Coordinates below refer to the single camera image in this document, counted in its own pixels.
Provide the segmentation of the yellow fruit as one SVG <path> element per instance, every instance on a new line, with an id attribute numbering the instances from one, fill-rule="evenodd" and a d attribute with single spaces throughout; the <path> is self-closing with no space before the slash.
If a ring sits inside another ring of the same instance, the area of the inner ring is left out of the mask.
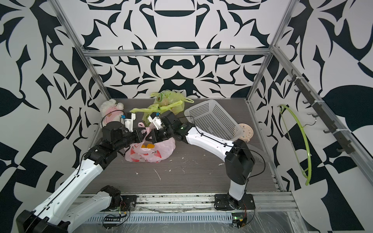
<path id="1" fill-rule="evenodd" d="M 143 144 L 143 145 L 142 145 L 142 148 L 154 149 L 154 148 L 155 148 L 155 145 L 154 145 L 154 144 L 147 144 L 147 145 Z"/>

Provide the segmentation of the pink apple print plastic bag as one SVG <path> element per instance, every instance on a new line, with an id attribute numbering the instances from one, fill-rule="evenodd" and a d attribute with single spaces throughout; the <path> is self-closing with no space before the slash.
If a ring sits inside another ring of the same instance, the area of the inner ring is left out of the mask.
<path id="1" fill-rule="evenodd" d="M 126 149 L 124 158 L 128 162 L 149 162 L 159 163 L 168 159 L 176 148 L 176 143 L 173 138 L 166 141 L 155 143 L 154 149 L 142 148 L 142 145 L 152 144 L 144 139 L 141 143 L 134 143 Z"/>

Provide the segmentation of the green avocado print plastic bag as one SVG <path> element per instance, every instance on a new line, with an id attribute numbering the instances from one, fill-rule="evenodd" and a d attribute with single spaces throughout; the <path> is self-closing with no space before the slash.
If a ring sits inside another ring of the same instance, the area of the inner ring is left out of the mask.
<path id="1" fill-rule="evenodd" d="M 185 103 L 194 103 L 194 100 L 184 97 L 183 94 L 171 90 L 164 90 L 159 93 L 152 93 L 154 105 L 158 106 L 160 114 L 171 111 L 175 115 L 184 111 Z"/>

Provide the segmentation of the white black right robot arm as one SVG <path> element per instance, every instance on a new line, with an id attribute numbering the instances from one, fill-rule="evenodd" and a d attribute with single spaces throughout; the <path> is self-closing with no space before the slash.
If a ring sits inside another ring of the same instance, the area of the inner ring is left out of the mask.
<path id="1" fill-rule="evenodd" d="M 228 195 L 241 201 L 255 165 L 255 159 L 246 143 L 237 139 L 224 140 L 204 132 L 193 122 L 182 122 L 171 111 L 152 119 L 155 126 L 146 137 L 147 141 L 157 144 L 170 138 L 202 148 L 224 161 L 225 170 L 231 180 Z"/>

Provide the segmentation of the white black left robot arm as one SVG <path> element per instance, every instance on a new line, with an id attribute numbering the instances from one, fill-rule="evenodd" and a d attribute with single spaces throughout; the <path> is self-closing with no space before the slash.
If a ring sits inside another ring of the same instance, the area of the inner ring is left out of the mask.
<path id="1" fill-rule="evenodd" d="M 124 132 L 119 121 L 102 128 L 102 140 L 82 156 L 79 167 L 33 211 L 24 210 L 16 218 L 20 233 L 72 233 L 98 212 L 121 209 L 121 192 L 107 185 L 83 204 L 71 208 L 85 188 L 117 157 L 118 152 L 146 136 L 144 125 Z"/>

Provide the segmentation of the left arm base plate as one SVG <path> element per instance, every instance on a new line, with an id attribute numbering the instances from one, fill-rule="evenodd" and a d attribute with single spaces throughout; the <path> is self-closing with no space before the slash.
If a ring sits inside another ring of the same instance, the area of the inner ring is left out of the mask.
<path id="1" fill-rule="evenodd" d="M 136 207 L 137 195 L 116 195 L 112 198 L 111 211 L 129 211 Z"/>

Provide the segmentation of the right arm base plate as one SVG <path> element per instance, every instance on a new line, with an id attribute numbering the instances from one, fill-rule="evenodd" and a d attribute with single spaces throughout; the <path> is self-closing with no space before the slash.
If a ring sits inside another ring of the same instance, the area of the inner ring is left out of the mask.
<path id="1" fill-rule="evenodd" d="M 216 194 L 214 198 L 214 208 L 220 211 L 255 210 L 256 208 L 252 194 L 244 194 L 240 201 L 232 198 L 229 194 Z"/>

